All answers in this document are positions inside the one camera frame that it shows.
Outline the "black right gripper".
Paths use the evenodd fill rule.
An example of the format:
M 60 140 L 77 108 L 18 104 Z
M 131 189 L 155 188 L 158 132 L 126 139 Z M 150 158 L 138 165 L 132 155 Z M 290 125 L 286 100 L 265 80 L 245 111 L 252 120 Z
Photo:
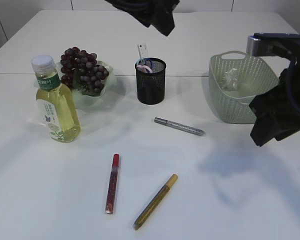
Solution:
M 256 116 L 250 137 L 258 147 L 272 139 L 281 141 L 300 130 L 300 114 L 293 108 L 282 85 L 256 95 L 249 108 Z

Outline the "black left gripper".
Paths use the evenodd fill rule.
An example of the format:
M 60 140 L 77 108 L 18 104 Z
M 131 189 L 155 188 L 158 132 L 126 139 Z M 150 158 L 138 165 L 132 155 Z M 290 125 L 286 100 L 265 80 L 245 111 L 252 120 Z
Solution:
M 143 26 L 154 26 L 168 37 L 175 28 L 173 10 L 179 0 L 107 0 L 113 7 L 134 17 Z

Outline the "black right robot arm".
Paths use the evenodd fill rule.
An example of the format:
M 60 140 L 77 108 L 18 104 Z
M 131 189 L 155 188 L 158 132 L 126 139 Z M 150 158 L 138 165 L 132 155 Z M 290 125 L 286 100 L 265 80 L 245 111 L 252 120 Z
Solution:
M 249 104 L 256 116 L 250 136 L 261 147 L 272 139 L 281 141 L 300 131 L 300 35 L 255 33 L 247 38 L 246 52 L 253 57 L 289 60 L 278 85 L 256 95 Z

